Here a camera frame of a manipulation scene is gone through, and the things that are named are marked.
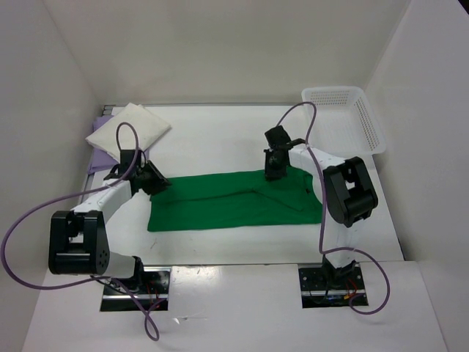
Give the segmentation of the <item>cream white t-shirt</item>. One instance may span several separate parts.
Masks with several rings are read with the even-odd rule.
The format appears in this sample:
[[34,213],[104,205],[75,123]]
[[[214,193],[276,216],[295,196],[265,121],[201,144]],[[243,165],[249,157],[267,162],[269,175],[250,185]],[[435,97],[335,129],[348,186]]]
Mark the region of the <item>cream white t-shirt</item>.
[[123,125],[117,133],[118,126],[123,122],[133,127],[138,137],[138,146],[143,151],[150,148],[171,128],[168,122],[143,106],[129,103],[108,122],[87,136],[87,143],[119,161],[118,145],[123,150],[134,150],[136,147],[135,135],[128,125]]

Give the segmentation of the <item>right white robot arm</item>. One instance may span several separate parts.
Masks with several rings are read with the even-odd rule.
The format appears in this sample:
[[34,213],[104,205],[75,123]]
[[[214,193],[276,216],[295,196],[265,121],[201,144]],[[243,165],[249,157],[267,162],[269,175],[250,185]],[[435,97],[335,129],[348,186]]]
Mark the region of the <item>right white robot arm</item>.
[[265,150],[265,176],[281,180],[287,168],[309,173],[315,197],[323,206],[320,225],[322,270],[328,282],[346,279],[355,267],[355,251],[365,221],[378,198],[364,161],[342,158],[308,145]]

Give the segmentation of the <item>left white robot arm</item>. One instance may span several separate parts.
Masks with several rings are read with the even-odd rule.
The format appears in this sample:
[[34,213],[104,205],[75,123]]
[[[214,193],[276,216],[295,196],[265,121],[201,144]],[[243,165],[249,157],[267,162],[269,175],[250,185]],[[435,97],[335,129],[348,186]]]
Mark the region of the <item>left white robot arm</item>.
[[154,196],[167,190],[171,182],[151,161],[136,164],[124,180],[118,181],[126,170],[126,166],[113,166],[103,179],[102,191],[69,211],[52,215],[48,251],[52,274],[140,280],[144,271],[141,259],[109,249],[106,223],[139,191]]

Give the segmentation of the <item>purple t-shirt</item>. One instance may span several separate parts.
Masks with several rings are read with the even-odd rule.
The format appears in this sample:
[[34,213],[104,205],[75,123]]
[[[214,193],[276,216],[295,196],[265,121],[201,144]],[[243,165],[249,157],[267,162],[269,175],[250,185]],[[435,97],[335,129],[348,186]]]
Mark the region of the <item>purple t-shirt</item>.
[[[112,117],[112,115],[97,117],[92,125],[93,131],[95,132],[96,130],[101,128]],[[117,161],[112,158],[109,154],[94,147],[92,151],[92,157],[87,168],[87,174],[93,175],[96,172],[111,169],[116,164]]]

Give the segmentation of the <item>green t-shirt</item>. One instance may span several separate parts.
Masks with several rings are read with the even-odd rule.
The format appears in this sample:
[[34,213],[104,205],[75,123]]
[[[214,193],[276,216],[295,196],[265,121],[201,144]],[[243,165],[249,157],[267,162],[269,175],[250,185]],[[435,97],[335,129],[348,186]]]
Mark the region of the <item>green t-shirt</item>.
[[322,205],[313,177],[287,168],[268,181],[262,170],[173,177],[171,186],[150,198],[150,232],[234,227],[319,224]]

